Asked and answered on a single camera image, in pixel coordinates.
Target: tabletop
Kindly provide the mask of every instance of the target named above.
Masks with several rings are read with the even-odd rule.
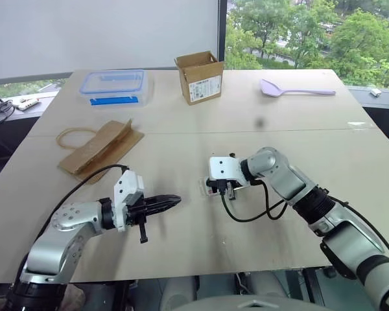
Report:
[[[330,71],[315,71],[314,74],[324,72],[328,76],[333,75]],[[261,71],[261,76],[277,76],[277,83],[281,84],[284,81],[282,73],[273,73]],[[98,128],[109,119],[123,121],[129,113],[139,121],[137,123],[140,130],[146,135],[119,163],[129,165],[143,177],[146,196],[177,194],[182,197],[182,202],[164,213],[148,217],[146,244],[139,243],[137,227],[130,228],[125,233],[118,233],[113,229],[92,238],[84,249],[73,282],[276,270],[329,264],[318,246],[320,239],[291,208],[276,222],[262,217],[249,224],[240,224],[225,213],[219,197],[210,198],[202,192],[200,181],[208,175],[210,156],[226,156],[235,152],[238,157],[248,157],[262,146],[277,148],[289,158],[292,165],[299,167],[321,187],[328,188],[333,196],[349,201],[389,241],[389,141],[351,95],[346,93],[341,82],[337,80],[333,83],[337,78],[330,77],[330,87],[334,86],[338,91],[337,96],[342,92],[344,100],[348,100],[336,102],[337,110],[348,115],[347,118],[339,113],[332,115],[335,104],[323,102],[327,97],[319,98],[319,104],[312,103],[313,97],[310,97],[308,101],[298,102],[303,109],[308,107],[309,110],[317,110],[317,105],[324,103],[324,107],[318,111],[330,111],[330,119],[334,120],[330,121],[329,126],[320,121],[319,127],[312,123],[307,125],[308,128],[301,128],[306,125],[306,122],[298,120],[305,115],[301,113],[296,118],[290,118],[290,123],[270,122],[267,127],[264,124],[264,129],[256,129],[247,124],[253,121],[253,117],[246,113],[240,113],[240,121],[235,123],[235,128],[210,116],[209,113],[214,109],[223,110],[225,112],[222,113],[227,115],[228,111],[235,113],[233,107],[228,108],[228,111],[223,109],[224,93],[221,98],[190,107],[180,93],[181,98],[172,100],[172,104],[168,103],[170,106],[165,101],[162,102],[167,108],[161,109],[158,107],[156,94],[161,81],[165,79],[156,78],[156,73],[150,74],[153,74],[155,87],[152,100],[145,108],[133,108],[131,112],[128,112],[128,108],[123,108],[121,112],[124,112],[124,116],[119,113],[120,108],[88,109],[73,91],[73,85],[78,85],[79,77],[83,77],[84,72],[74,74],[67,83],[68,87],[61,90],[16,150],[0,174],[0,282],[13,281],[18,264],[31,247],[42,223],[62,196],[77,184],[77,180],[56,167],[70,153],[56,144],[56,135],[70,126]],[[162,71],[161,74],[170,77],[176,74],[178,77],[174,71]],[[257,71],[251,71],[250,74],[255,77],[251,80],[256,80],[259,76]],[[311,76],[309,71],[303,71],[303,74]],[[225,88],[230,85],[228,81],[234,83],[236,75],[236,72],[225,71]],[[287,78],[291,73],[285,71],[285,75],[285,81],[291,83]],[[240,81],[246,76],[248,72],[239,72]],[[302,80],[300,86],[308,87]],[[172,97],[177,97],[177,92],[180,92],[178,78],[174,82],[176,86],[170,85],[169,91]],[[326,88],[326,85],[319,83],[313,86],[315,87]],[[261,95],[257,98],[267,99]],[[253,109],[257,109],[253,108],[251,101],[256,103],[257,98],[249,97],[244,101],[250,115],[255,113]],[[295,97],[277,100],[263,106],[268,120],[287,119],[289,111],[285,107],[288,103],[292,107],[297,105]],[[71,114],[65,113],[66,118],[61,119],[62,108],[67,107],[65,101],[69,102],[73,111]],[[188,110],[191,108],[197,111],[194,112],[194,118]],[[175,109],[181,112],[177,116],[187,120],[189,129],[184,122],[175,121],[175,118],[169,119],[171,125],[150,123],[156,113],[158,119],[161,119],[168,113],[173,114]],[[143,115],[148,116],[147,124]],[[328,119],[324,117],[324,113],[309,116],[310,120]],[[208,117],[216,123],[208,126],[205,121]],[[360,124],[350,126],[348,122]],[[89,136],[77,133],[66,139],[81,144]],[[68,202],[112,197],[113,185],[119,176],[119,171],[109,171],[96,184],[86,185],[72,195]],[[278,200],[277,194],[270,190],[270,201]],[[249,187],[239,191],[231,208],[240,218],[260,213],[263,210],[262,189]]]

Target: transparent plastic lid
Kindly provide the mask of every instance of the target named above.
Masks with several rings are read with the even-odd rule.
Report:
[[[97,71],[86,76],[82,94],[138,92],[143,87],[144,70]]]

